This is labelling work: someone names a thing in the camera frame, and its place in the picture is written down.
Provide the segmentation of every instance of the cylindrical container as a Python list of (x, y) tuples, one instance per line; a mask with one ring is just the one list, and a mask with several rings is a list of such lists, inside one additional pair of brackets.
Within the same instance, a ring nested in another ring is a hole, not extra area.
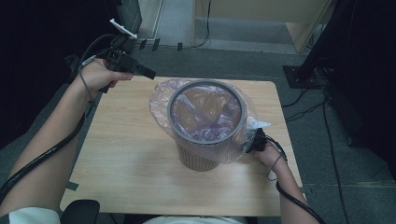
[(222, 158), (240, 153), (245, 141), (240, 131), (246, 126), (246, 105), (222, 82), (202, 79), (182, 86), (169, 101), (167, 117), (180, 160), (195, 171), (214, 169)]
[(186, 148), (177, 144), (180, 161), (193, 171), (209, 171), (219, 166), (218, 161), (210, 161), (197, 155), (191, 154)]

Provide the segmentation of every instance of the hand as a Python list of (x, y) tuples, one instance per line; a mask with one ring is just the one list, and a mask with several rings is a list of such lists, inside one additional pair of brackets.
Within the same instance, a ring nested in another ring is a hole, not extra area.
[(265, 144), (264, 151), (256, 151), (254, 152), (254, 156), (259, 158), (266, 166), (271, 167), (279, 158), (280, 153), (274, 149), (272, 144), (267, 143)]
[[(97, 91), (110, 84), (114, 88), (119, 80), (131, 80), (134, 75), (129, 73), (113, 72), (106, 68), (104, 59), (93, 59), (81, 71), (81, 75), (91, 91), (93, 97)], [(75, 82), (84, 85), (81, 77), (76, 77)]]

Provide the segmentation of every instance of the black chair armrest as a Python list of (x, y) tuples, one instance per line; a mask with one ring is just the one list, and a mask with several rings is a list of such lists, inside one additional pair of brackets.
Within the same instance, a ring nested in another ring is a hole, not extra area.
[(95, 224), (100, 204), (95, 200), (77, 200), (70, 203), (61, 216), (62, 224)]

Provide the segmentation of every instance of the black stand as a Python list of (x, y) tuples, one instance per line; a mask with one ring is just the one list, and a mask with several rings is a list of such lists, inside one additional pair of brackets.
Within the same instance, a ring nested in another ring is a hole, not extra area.
[(334, 35), (337, 23), (343, 19), (347, 7), (351, 0), (338, 1), (335, 5), (332, 18), (321, 34), (315, 46), (306, 57), (301, 66), (283, 66), (286, 79), (292, 89), (312, 89), (319, 88), (319, 85), (314, 82), (314, 69), (320, 63), (328, 63), (328, 59), (332, 59), (333, 55), (337, 55), (339, 49), (329, 48), (329, 37)]

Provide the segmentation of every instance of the wooden table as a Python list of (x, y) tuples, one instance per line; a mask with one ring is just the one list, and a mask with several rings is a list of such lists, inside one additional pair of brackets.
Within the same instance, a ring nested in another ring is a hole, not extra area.
[[(252, 155), (194, 172), (179, 160), (175, 141), (149, 112), (155, 86), (169, 79), (134, 77), (104, 94), (92, 120), (61, 208), (74, 200), (94, 199), (101, 212), (202, 216), (280, 216), (275, 182)], [(265, 132), (285, 149), (302, 185), (276, 86), (267, 81), (221, 80), (238, 87), (256, 106)]]

